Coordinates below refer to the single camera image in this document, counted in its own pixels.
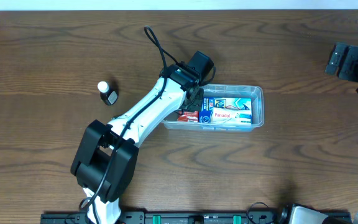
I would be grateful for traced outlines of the blue KoolFever box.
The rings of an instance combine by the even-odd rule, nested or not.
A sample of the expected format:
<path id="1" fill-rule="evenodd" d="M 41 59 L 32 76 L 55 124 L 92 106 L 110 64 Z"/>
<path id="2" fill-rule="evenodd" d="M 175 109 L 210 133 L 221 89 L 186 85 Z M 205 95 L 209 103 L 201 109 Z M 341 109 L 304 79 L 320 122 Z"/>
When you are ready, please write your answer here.
<path id="1" fill-rule="evenodd" d="M 199 122 L 212 123 L 211 115 L 214 108 L 252 111 L 252 103 L 250 98 L 206 97 L 203 99 L 202 109 L 199 112 Z"/>

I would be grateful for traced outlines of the white Panadol box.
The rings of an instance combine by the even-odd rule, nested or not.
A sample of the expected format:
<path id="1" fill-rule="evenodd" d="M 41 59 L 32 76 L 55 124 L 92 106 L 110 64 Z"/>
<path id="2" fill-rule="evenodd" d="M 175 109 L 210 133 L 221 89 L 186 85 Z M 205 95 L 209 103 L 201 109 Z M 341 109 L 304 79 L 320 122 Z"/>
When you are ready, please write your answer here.
<path id="1" fill-rule="evenodd" d="M 230 110 L 226 108 L 214 108 L 211 115 L 212 123 L 226 124 L 251 124 L 251 110 Z"/>

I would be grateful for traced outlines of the dark medicine bottle white cap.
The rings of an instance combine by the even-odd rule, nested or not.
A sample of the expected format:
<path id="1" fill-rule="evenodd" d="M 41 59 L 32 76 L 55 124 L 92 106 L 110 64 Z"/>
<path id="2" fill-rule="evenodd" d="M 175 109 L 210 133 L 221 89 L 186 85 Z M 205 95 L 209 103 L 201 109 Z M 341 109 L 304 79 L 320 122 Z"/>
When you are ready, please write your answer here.
<path id="1" fill-rule="evenodd" d="M 106 81 L 100 81 L 97 87 L 99 90 L 100 98 L 106 105 L 111 106 L 115 104 L 118 99 L 118 94 L 109 86 Z"/>

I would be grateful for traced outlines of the red Panadol box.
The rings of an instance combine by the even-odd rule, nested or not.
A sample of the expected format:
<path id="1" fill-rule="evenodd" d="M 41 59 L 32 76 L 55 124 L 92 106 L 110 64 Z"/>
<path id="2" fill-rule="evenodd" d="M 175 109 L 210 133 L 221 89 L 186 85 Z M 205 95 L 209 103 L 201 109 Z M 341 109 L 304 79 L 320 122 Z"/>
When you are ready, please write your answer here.
<path id="1" fill-rule="evenodd" d="M 179 122 L 188 122 L 188 123 L 197 123 L 199 120 L 198 111 L 179 111 L 177 121 Z"/>

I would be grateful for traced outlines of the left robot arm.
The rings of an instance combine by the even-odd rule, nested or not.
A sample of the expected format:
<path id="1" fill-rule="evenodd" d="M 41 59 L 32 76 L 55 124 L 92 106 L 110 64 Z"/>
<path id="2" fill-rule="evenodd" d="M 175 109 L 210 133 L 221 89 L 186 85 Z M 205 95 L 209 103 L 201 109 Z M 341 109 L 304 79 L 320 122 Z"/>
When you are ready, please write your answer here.
<path id="1" fill-rule="evenodd" d="M 90 223 L 118 221 L 119 197 L 133 178 L 140 145 L 185 97 L 179 83 L 161 77 L 126 113 L 108 124 L 95 120 L 88 125 L 70 172 L 86 194 L 80 208 Z"/>

